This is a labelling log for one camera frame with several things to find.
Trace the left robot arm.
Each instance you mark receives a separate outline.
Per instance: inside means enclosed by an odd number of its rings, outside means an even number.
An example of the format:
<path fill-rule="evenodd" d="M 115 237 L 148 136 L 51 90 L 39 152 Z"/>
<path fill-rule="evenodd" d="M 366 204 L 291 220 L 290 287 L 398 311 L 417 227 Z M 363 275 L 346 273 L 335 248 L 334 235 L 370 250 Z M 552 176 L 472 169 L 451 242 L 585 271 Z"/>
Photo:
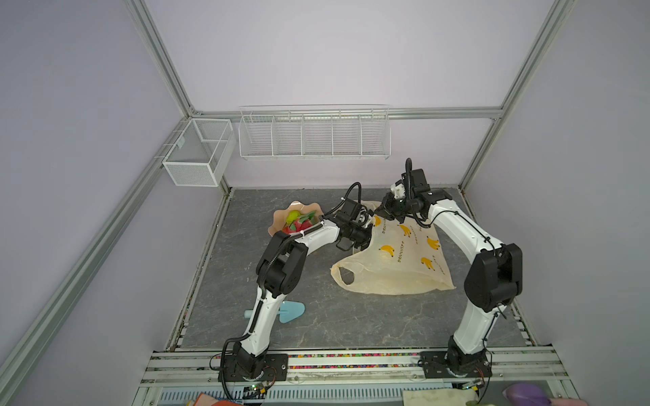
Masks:
<path fill-rule="evenodd" d="M 277 232 L 257 265 L 257 297 L 245 333 L 225 340 L 219 365 L 221 382 L 232 374 L 245 380 L 263 374 L 271 332 L 287 296 L 296 288 L 308 255 L 327 245 L 365 249 L 372 238 L 373 211 L 362 204 L 362 185 L 352 184 L 332 210 L 296 233 Z M 347 247 L 341 244 L 346 241 Z"/>

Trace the green apple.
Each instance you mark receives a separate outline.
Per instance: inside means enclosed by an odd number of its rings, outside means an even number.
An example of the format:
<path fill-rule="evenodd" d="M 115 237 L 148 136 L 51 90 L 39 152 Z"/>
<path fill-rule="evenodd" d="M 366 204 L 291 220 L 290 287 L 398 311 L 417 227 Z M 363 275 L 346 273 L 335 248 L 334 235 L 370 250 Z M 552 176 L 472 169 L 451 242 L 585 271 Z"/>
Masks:
<path fill-rule="evenodd" d="M 301 216 L 301 213 L 299 211 L 291 211 L 289 215 L 286 218 L 286 223 L 288 225 L 291 225 L 296 219 L 298 219 Z"/>

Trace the banana print plastic bag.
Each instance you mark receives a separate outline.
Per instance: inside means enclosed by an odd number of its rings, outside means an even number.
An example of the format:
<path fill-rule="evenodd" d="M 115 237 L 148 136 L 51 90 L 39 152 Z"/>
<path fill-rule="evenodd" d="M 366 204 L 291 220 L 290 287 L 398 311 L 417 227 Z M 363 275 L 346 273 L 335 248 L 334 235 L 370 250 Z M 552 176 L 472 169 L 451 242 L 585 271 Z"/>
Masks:
<path fill-rule="evenodd" d="M 369 246 L 335 263 L 331 276 L 342 289 L 358 294 L 411 295 L 455 288 L 437 231 L 421 228 L 411 218 L 399 223 L 375 215 Z"/>

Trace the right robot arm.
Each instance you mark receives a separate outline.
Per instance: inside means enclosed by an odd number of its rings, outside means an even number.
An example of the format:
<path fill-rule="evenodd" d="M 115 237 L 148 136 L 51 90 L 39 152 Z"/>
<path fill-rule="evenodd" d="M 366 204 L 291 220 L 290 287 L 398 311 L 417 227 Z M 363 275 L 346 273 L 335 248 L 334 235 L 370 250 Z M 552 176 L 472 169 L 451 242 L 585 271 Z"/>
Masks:
<path fill-rule="evenodd" d="M 406 160 L 401 179 L 384 196 L 377 214 L 421 228 L 439 228 L 463 251 L 471 266 L 465 277 L 467 306 L 444 355 L 423 355 L 421 367 L 444 368 L 454 377 L 473 372 L 490 377 L 488 340 L 497 320 L 523 291 L 523 253 L 506 245 L 465 214 L 443 189 L 433 189 L 424 171 Z"/>

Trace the pink dragon fruit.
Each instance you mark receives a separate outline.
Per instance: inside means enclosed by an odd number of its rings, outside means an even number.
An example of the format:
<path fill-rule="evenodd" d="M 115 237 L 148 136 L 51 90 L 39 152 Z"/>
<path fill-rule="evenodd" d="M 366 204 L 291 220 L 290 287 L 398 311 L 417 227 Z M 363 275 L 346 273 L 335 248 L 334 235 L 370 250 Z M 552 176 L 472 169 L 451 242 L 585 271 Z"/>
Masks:
<path fill-rule="evenodd" d="M 313 227 L 316 224 L 318 224 L 317 219 L 303 216 L 296 218 L 293 223 L 286 225 L 282 231 L 287 234 L 299 233 Z"/>

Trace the pink wavy fruit plate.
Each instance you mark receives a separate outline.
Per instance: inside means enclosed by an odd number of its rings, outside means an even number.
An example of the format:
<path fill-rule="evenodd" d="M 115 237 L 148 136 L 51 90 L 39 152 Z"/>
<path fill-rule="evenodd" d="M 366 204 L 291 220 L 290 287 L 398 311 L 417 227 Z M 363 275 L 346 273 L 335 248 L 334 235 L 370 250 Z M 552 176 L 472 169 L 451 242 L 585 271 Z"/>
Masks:
<path fill-rule="evenodd" d="M 323 210 L 318 203 L 305 205 L 294 201 L 287 208 L 274 212 L 272 225 L 267 231 L 270 236 L 278 232 L 297 234 L 318 224 L 322 216 Z"/>

